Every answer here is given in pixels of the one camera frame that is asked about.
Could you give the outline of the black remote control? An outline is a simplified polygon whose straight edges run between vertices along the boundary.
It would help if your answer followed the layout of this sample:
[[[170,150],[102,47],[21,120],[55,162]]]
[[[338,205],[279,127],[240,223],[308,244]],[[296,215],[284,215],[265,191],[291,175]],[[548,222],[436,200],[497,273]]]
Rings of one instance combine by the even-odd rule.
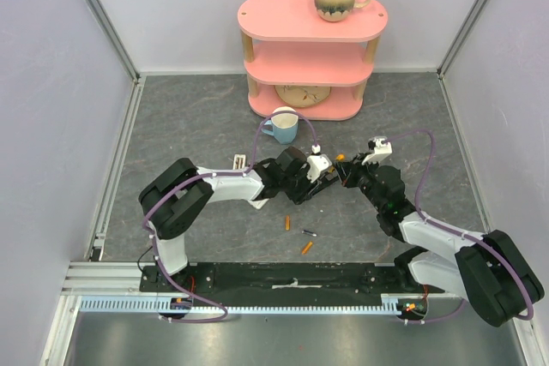
[[[323,173],[310,187],[308,194],[314,196],[322,190],[328,188],[339,181],[339,176],[336,171]]]

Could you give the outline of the dark battery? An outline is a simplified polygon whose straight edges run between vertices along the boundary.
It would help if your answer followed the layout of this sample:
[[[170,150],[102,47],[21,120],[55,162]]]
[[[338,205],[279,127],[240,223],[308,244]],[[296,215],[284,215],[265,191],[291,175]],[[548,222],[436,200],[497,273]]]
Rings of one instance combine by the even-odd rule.
[[[305,234],[306,236],[310,236],[310,237],[317,237],[317,234],[314,231],[302,230],[302,234]]]

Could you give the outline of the slim white remote control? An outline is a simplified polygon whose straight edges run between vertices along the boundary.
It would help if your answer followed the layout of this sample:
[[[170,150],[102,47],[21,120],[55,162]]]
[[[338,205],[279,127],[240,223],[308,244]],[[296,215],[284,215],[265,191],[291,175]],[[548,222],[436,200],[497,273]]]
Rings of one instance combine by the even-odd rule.
[[[246,167],[246,155],[242,153],[236,153],[233,156],[232,168],[234,170],[244,169]]]

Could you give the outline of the wide white remote control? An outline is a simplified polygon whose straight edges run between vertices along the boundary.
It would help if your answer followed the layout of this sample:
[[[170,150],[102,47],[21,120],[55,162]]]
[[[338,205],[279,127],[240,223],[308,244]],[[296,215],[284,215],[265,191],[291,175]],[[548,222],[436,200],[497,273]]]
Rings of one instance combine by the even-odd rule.
[[[257,210],[261,209],[267,202],[268,199],[263,199],[260,201],[248,201],[248,203]]]

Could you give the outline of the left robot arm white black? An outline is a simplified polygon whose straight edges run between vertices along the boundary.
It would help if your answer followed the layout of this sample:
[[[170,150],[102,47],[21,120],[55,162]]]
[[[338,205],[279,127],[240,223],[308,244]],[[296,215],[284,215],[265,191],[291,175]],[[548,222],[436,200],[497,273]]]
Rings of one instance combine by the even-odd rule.
[[[295,147],[247,169],[211,170],[188,158],[175,161],[138,195],[154,253],[163,266],[159,282],[169,291],[181,291],[187,285],[184,234],[208,204],[270,200],[279,193],[300,204],[311,197],[331,166],[325,155],[306,156]]]

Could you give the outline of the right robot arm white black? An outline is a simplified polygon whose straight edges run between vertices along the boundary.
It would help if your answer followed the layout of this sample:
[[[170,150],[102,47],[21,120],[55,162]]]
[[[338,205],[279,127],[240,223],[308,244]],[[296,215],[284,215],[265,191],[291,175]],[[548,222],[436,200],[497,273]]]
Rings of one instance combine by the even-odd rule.
[[[466,300],[494,327],[532,319],[545,290],[507,233],[466,231],[422,213],[393,166],[353,159],[336,162],[335,169],[344,187],[359,189],[374,206],[388,236],[413,246],[393,270],[399,290],[435,286]]]

